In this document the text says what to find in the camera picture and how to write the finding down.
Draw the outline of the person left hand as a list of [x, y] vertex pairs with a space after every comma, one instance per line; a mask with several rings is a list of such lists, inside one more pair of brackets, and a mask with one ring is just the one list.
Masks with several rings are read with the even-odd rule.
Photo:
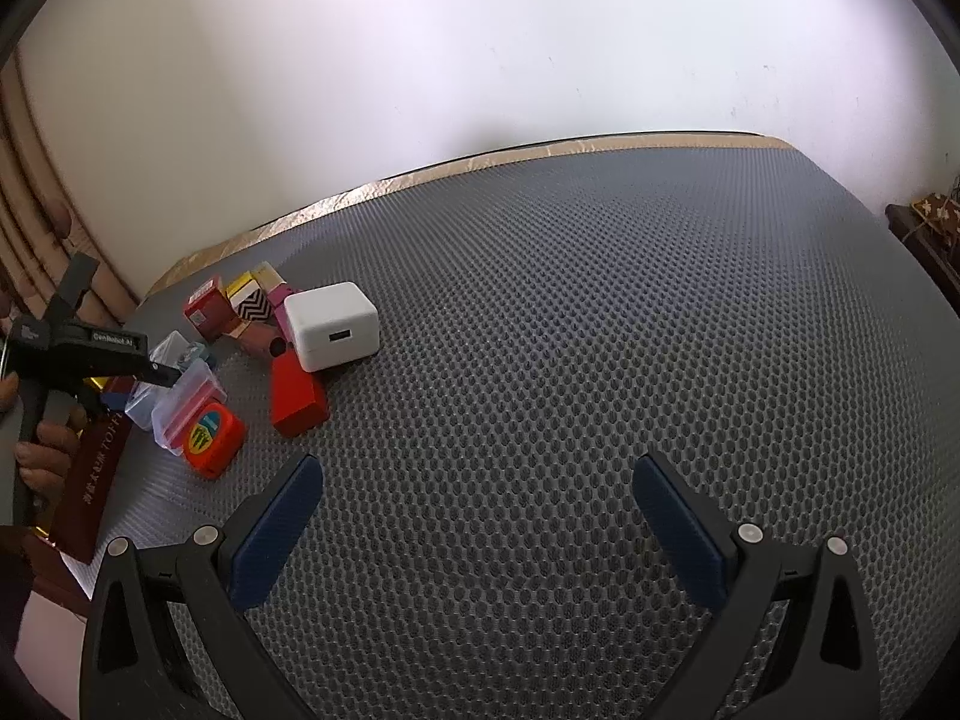
[[71, 464], [78, 455], [80, 434], [88, 417], [82, 405], [71, 408], [64, 424], [43, 421], [37, 427], [36, 442], [18, 442], [13, 456], [18, 475], [26, 488], [47, 504], [62, 497]]

